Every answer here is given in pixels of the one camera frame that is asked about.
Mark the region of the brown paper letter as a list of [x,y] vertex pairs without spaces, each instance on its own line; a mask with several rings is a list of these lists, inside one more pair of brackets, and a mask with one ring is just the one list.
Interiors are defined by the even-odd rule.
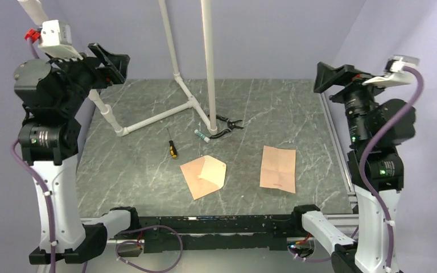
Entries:
[[263,147],[259,186],[296,193],[296,151]]

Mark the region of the green white glue stick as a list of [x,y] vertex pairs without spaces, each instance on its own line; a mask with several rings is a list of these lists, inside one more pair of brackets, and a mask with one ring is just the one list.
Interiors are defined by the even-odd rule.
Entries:
[[209,143],[210,138],[208,136],[206,136],[204,133],[202,133],[201,131],[199,131],[198,129],[194,130],[194,133],[204,142]]

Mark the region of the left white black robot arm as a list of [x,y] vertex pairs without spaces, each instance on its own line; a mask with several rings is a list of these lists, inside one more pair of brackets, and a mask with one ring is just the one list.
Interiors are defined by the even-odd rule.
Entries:
[[75,116],[93,89],[123,84],[130,61],[128,55],[110,53],[98,43],[88,47],[92,56],[32,59],[15,70],[14,92],[26,113],[17,161],[34,180],[41,223],[39,246],[28,257],[33,265],[59,260],[82,264],[101,255],[108,239],[117,234],[132,239],[141,230],[138,213],[129,206],[86,223],[79,216],[81,126]]

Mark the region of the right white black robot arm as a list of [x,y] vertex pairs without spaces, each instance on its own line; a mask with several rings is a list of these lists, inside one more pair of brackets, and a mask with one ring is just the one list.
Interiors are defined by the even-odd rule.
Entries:
[[397,147],[415,136],[414,104],[424,89],[418,66],[404,55],[391,57],[381,76],[349,64],[317,65],[315,93],[341,87],[329,100],[345,108],[359,235],[345,235],[316,205],[295,207],[290,223],[294,234],[308,234],[328,251],[334,272],[399,272],[394,231],[405,168]]

